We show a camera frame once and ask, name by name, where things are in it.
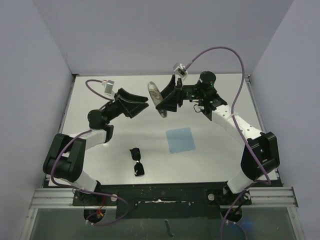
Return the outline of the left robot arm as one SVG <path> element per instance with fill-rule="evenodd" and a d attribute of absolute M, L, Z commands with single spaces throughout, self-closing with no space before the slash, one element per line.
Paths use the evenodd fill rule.
<path fill-rule="evenodd" d="M 114 132 L 114 126 L 110 124 L 112 120 L 120 115 L 132 119 L 148 106 L 147 97 L 134 95 L 120 88 L 112 100 L 88 113 L 88 130 L 75 136 L 62 133 L 54 136 L 43 163 L 43 172 L 50 175 L 51 181 L 56 185 L 60 183 L 55 179 L 61 179 L 68 183 L 63 184 L 63 187 L 83 190 L 83 198 L 88 204 L 99 204 L 102 199 L 102 193 L 98 190 L 99 182 L 83 170 L 85 153 L 111 140 Z"/>

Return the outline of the map print glasses case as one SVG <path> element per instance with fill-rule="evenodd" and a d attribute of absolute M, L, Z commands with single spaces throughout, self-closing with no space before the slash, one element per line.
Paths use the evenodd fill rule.
<path fill-rule="evenodd" d="M 161 92 L 153 81 L 148 82 L 147 89 L 154 106 L 157 107 L 163 101 Z M 158 110 L 158 113 L 162 118 L 166 118 L 168 116 L 168 112 L 166 110 Z"/>

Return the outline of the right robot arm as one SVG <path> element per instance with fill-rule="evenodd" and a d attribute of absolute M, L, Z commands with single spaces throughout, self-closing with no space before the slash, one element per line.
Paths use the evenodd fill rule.
<path fill-rule="evenodd" d="M 244 189 L 280 165 L 278 142 L 272 132 L 263 132 L 242 119 L 232 106 L 219 96 L 215 89 L 216 75 L 211 71 L 200 74 L 194 85 L 185 85 L 181 78 L 171 77 L 168 85 L 159 90 L 149 82 L 147 89 L 159 114 L 166 118 L 168 112 L 176 112 L 184 101 L 194 102 L 195 112 L 204 114 L 210 121 L 220 125 L 240 144 L 244 145 L 238 173 L 226 182 L 223 200 L 230 205 L 241 198 Z"/>

